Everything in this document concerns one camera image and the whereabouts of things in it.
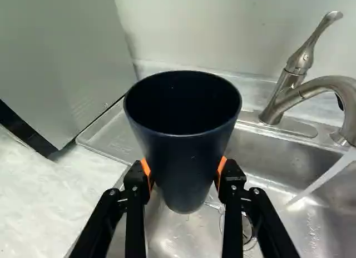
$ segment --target white countertop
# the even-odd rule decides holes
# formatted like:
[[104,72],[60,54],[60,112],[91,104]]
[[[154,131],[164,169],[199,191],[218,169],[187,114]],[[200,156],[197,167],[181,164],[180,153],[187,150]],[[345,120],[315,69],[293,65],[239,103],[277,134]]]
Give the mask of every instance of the white countertop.
[[125,168],[74,144],[46,159],[0,126],[0,257],[64,257]]

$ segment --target water stream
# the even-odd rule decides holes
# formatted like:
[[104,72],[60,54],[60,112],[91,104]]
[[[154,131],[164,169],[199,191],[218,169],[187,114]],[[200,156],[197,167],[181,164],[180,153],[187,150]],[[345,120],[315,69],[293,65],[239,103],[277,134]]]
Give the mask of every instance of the water stream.
[[301,193],[299,193],[294,198],[292,198],[286,204],[286,206],[287,207],[291,206],[292,204],[298,202],[299,200],[301,200],[304,197],[311,194],[314,190],[316,190],[322,184],[326,183],[328,180],[330,180],[332,177],[334,177],[336,174],[338,174],[340,171],[342,171],[344,168],[346,168],[353,161],[356,161],[356,148],[351,146],[349,151],[347,153],[345,153],[339,159],[339,161],[337,161],[328,171],[323,173],[317,180],[315,180],[305,190],[303,190]]

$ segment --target sink basin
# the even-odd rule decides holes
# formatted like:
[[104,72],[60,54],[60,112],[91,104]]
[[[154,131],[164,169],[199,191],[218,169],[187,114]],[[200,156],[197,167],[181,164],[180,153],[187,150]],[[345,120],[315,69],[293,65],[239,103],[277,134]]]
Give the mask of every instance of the sink basin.
[[[300,257],[353,257],[356,251],[356,164],[310,196],[285,204],[341,158],[345,148],[330,143],[334,128],[317,125],[316,138],[286,136],[236,124],[225,155],[241,166],[250,187],[263,188],[277,210]],[[125,218],[118,223],[107,257],[124,256]],[[244,217],[245,257],[263,257],[249,219]],[[154,189],[145,208],[150,258],[220,257],[224,206],[214,186],[206,202],[190,215],[167,208]]]

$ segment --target white wall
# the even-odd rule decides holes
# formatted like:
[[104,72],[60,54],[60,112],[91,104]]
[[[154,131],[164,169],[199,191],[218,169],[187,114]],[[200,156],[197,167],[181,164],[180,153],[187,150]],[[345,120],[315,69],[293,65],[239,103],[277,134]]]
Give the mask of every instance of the white wall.
[[135,59],[278,76],[327,11],[309,77],[356,77],[356,0],[116,0]]

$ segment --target faucet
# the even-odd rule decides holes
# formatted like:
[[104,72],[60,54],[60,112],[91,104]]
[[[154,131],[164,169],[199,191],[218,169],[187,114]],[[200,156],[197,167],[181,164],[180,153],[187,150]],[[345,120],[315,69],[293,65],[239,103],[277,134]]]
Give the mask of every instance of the faucet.
[[261,122],[277,125],[285,111],[318,94],[333,91],[340,99],[344,113],[342,128],[330,136],[337,142],[356,146],[356,80],[347,76],[321,76],[306,83],[304,78],[313,65],[314,47],[320,35],[343,14],[327,13],[304,44],[289,57],[278,79],[273,95],[259,115]]

